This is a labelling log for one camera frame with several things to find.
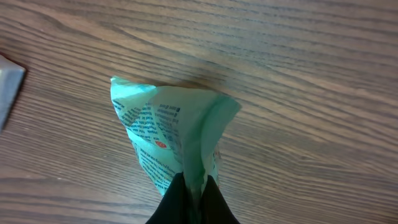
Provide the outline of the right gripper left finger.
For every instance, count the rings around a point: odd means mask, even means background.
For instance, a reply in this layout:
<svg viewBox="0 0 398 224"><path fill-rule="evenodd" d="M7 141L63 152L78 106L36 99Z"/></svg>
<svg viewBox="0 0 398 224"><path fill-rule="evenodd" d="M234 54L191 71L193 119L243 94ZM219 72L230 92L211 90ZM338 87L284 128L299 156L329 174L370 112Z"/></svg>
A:
<svg viewBox="0 0 398 224"><path fill-rule="evenodd" d="M172 179L159 206L146 224L192 224L194 222L185 179L183 173L178 173Z"/></svg>

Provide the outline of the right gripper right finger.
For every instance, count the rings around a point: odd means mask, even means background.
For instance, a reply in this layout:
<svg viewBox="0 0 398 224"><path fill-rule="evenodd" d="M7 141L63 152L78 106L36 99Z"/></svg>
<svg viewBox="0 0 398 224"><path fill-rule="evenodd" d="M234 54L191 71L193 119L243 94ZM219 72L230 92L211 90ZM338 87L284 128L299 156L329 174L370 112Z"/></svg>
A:
<svg viewBox="0 0 398 224"><path fill-rule="evenodd" d="M200 201L201 224L240 224L209 175Z"/></svg>

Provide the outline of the teal snack packet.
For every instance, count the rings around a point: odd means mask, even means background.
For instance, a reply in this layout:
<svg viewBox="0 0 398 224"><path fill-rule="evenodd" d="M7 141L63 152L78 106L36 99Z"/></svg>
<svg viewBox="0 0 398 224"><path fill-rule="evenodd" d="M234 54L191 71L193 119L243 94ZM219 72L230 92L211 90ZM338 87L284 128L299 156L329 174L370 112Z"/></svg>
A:
<svg viewBox="0 0 398 224"><path fill-rule="evenodd" d="M111 78L111 101L145 173L164 195L178 173L192 194L218 178L216 146L241 109L211 90L154 86Z"/></svg>

